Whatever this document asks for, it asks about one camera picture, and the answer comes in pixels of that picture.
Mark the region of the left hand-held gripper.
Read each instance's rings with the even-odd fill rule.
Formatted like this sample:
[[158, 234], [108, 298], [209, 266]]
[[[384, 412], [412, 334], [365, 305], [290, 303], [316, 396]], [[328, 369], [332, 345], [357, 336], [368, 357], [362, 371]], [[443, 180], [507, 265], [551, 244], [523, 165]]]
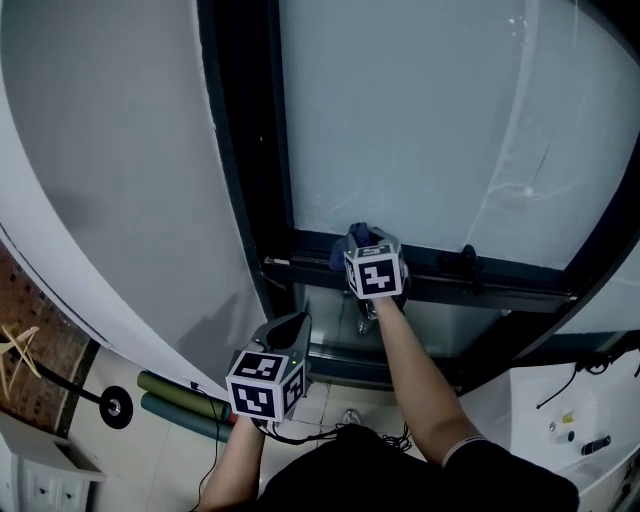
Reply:
[[238, 416], [283, 421], [307, 392], [307, 350], [312, 318], [294, 313], [256, 329], [242, 350], [236, 350], [226, 385]]

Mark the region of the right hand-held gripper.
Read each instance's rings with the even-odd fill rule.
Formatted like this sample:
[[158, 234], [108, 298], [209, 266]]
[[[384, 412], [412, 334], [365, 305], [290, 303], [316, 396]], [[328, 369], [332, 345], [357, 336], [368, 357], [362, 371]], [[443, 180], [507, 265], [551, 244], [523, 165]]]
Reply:
[[390, 297], [401, 311], [409, 297], [409, 272], [396, 237], [378, 227], [369, 228], [373, 246], [351, 246], [344, 252], [347, 283], [357, 297], [358, 334], [369, 334], [377, 322], [374, 299]]

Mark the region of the blue cloth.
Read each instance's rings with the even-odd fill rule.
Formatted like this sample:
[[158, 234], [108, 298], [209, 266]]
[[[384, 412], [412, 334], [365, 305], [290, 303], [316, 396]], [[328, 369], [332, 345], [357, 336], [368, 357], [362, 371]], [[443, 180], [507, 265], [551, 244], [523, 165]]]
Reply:
[[371, 245], [370, 230], [366, 222], [353, 223], [346, 235], [340, 237], [333, 245], [329, 258], [329, 268], [335, 272], [346, 272], [344, 254], [354, 248]]

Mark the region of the black metal window frame bar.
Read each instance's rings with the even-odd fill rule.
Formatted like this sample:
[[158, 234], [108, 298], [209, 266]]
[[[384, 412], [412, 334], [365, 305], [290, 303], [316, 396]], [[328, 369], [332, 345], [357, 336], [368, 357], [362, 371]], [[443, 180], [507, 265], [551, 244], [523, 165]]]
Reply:
[[[261, 246], [262, 270], [279, 283], [297, 283], [340, 291], [348, 289], [342, 273], [329, 269], [333, 234], [288, 230]], [[534, 265], [478, 256], [484, 264], [483, 293], [474, 296], [462, 279], [444, 274], [438, 266], [443, 251], [404, 244], [403, 256], [411, 276], [409, 298], [488, 309], [553, 313], [570, 300], [563, 273]]]

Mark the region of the person's right forearm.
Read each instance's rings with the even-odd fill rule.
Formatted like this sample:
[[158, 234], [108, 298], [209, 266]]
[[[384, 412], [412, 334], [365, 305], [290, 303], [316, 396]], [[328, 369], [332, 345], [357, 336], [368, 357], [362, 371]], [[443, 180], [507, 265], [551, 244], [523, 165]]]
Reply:
[[389, 297], [373, 304], [402, 416], [425, 459], [442, 465], [480, 433], [397, 304]]

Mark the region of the person's left forearm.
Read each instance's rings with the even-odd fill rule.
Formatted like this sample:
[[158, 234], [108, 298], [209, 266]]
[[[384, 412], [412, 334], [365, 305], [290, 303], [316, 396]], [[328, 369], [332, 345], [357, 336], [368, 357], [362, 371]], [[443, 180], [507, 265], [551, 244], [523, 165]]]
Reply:
[[258, 494], [265, 434], [248, 417], [235, 423], [223, 453], [204, 480], [195, 512], [235, 512]]

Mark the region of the frosted glass window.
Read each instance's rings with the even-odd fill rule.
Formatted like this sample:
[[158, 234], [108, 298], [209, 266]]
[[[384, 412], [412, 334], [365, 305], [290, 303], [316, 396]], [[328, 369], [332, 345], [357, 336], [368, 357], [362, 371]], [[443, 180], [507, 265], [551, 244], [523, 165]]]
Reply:
[[591, 352], [634, 330], [640, 330], [640, 242], [551, 342], [562, 351]]
[[212, 115], [264, 309], [286, 231], [558, 270], [594, 295], [640, 239], [626, 0], [197, 0]]

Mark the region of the grey metal panel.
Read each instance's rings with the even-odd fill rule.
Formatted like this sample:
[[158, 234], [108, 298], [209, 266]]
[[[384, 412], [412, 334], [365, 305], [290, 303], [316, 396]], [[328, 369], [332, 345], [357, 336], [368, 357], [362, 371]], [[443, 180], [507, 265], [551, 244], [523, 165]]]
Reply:
[[[312, 317], [310, 347], [316, 351], [384, 351], [378, 323], [361, 312], [347, 291], [300, 285], [299, 307]], [[434, 357], [455, 358], [504, 316], [501, 310], [408, 301], [405, 316], [425, 349]]]

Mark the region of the green rolled mat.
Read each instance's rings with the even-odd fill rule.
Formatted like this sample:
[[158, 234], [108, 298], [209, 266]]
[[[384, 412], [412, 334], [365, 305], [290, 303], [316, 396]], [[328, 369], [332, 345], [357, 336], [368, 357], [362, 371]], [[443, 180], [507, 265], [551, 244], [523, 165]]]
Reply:
[[138, 374], [137, 385], [145, 392], [175, 406], [222, 422], [230, 421], [230, 404], [211, 398], [202, 391], [175, 384], [149, 371]]

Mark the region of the teal rolled mat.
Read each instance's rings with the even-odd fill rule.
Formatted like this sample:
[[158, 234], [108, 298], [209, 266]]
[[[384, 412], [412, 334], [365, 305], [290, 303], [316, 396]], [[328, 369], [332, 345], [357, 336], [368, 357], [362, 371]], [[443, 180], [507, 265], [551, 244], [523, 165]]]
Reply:
[[233, 429], [232, 425], [220, 419], [203, 416], [151, 393], [145, 393], [142, 396], [141, 407], [172, 424], [223, 443], [228, 441]]

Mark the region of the person's black shirt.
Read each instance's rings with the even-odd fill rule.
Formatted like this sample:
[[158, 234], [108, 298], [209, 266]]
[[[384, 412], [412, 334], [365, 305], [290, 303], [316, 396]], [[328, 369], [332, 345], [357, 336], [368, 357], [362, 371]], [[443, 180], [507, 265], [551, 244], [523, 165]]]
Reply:
[[569, 480], [476, 438], [442, 465], [346, 426], [295, 459], [253, 503], [258, 512], [578, 512]]

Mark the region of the white cabinet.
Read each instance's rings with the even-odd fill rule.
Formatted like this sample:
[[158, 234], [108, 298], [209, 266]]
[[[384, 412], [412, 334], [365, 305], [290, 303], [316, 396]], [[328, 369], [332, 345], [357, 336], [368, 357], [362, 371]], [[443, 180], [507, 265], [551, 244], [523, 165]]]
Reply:
[[0, 411], [0, 512], [85, 512], [105, 480], [70, 441]]

